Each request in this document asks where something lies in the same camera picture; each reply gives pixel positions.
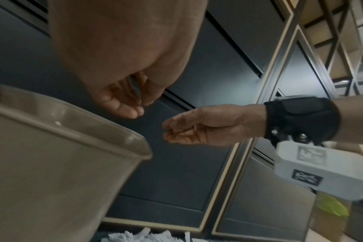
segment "hand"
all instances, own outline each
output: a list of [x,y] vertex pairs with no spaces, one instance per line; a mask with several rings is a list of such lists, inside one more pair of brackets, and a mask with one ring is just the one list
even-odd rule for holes
[[[183,72],[207,3],[50,0],[50,33],[65,66],[98,104],[136,118],[144,112],[141,104],[153,103]],[[142,76],[141,100],[127,79],[134,73]]]
[[166,120],[163,128],[170,143],[231,146],[265,135],[266,109],[262,104],[202,107]]

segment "plastic bin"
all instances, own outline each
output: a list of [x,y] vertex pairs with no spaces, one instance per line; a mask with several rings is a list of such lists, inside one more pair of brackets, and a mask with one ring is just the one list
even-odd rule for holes
[[152,151],[55,98],[0,85],[0,241],[88,242]]

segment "green leaf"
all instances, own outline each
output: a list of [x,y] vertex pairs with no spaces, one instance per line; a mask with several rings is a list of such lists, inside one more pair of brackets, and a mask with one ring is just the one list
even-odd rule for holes
[[339,217],[349,216],[348,209],[344,205],[342,205],[342,203],[340,203],[336,198],[328,194],[320,193],[318,195],[317,207],[321,210],[324,210],[330,214],[334,214]]

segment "wrist strap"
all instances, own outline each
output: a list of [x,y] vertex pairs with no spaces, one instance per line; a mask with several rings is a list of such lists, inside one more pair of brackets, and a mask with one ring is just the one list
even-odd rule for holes
[[264,103],[267,112],[265,138],[273,146],[289,136],[296,142],[320,145],[337,133],[341,117],[327,98],[299,97]]

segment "white device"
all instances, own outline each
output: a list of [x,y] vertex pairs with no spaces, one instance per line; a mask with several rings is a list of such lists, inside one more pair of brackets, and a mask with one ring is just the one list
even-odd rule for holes
[[363,198],[363,156],[282,141],[274,173],[279,177],[349,201]]

